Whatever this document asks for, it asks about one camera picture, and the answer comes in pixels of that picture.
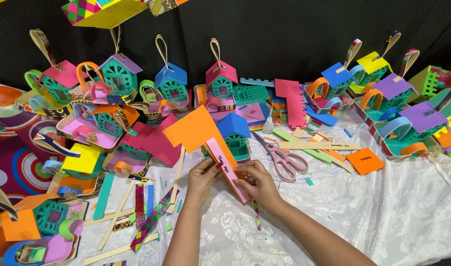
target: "woman's right hand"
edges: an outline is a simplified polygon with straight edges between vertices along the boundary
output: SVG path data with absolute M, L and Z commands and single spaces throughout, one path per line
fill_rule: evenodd
M 277 187 L 271 174 L 258 160 L 251 160 L 234 171 L 240 171 L 245 175 L 250 175 L 248 182 L 242 179 L 234 179 L 234 183 L 243 188 L 260 207 L 274 213 L 282 205 L 283 199 L 278 193 Z

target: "glue bottle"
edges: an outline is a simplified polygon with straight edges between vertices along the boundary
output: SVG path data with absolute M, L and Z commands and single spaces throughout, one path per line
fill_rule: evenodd
M 273 118 L 271 117 L 271 113 L 273 111 L 273 102 L 271 102 L 270 107 L 270 115 L 267 117 L 267 121 L 263 124 L 262 132 L 264 134 L 271 134 L 273 132 L 273 129 L 275 128 L 275 125 L 273 124 Z

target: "black backdrop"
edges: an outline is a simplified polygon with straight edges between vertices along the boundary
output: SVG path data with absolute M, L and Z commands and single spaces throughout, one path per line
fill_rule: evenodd
M 42 29 L 59 60 L 102 64 L 114 51 L 110 31 L 73 27 L 61 11 L 68 0 L 6 0 L 0 3 L 0 83 L 28 90 L 23 74 L 50 64 L 29 30 Z M 421 55 L 407 74 L 428 64 L 451 69 L 451 0 L 191 0 L 158 17 L 146 10 L 122 24 L 121 49 L 143 68 L 139 81 L 152 80 L 163 66 L 155 46 L 161 33 L 169 61 L 188 72 L 188 87 L 203 84 L 214 63 L 212 37 L 221 59 L 240 77 L 309 82 L 344 62 L 356 38 L 356 56 L 383 52 L 394 31 L 400 40 L 385 55 L 399 72 L 403 55 Z

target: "pink scissor handle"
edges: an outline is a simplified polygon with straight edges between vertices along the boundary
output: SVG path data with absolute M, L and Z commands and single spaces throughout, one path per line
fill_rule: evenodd
M 293 182 L 296 180 L 296 170 L 298 171 L 307 171 L 308 170 L 308 163 L 307 161 L 299 156 L 298 154 L 294 154 L 292 152 L 287 152 L 284 151 L 278 147 L 276 147 L 273 144 L 267 144 L 267 146 L 265 147 L 265 149 L 270 153 L 271 158 L 273 159 L 273 163 L 275 164 L 275 168 L 277 170 L 277 174 L 283 178 L 283 180 L 288 181 L 288 182 Z M 294 158 L 297 159 L 299 161 L 302 161 L 304 163 L 304 165 L 306 167 L 301 167 L 299 164 L 297 164 L 294 160 L 290 159 L 290 158 Z M 288 172 L 289 174 L 291 174 L 292 178 L 289 178 L 287 176 L 284 176 L 279 170 L 278 170 L 278 165 L 281 164 L 283 166 L 283 168 L 286 170 L 286 172 Z

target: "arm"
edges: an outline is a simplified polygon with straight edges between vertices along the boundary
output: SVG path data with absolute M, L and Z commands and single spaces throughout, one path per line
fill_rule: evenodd
M 178 221 L 176 221 L 163 266 L 199 265 L 199 230 L 201 226 L 199 215 L 202 205 L 209 198 L 211 183 L 219 175 L 222 166 L 222 164 L 217 164 L 210 167 L 213 162 L 211 157 L 207 158 L 190 171 L 186 198 Z
M 371 259 L 326 227 L 284 201 L 273 178 L 258 161 L 237 168 L 251 177 L 234 180 L 273 216 L 279 218 L 309 251 L 319 266 L 376 266 Z

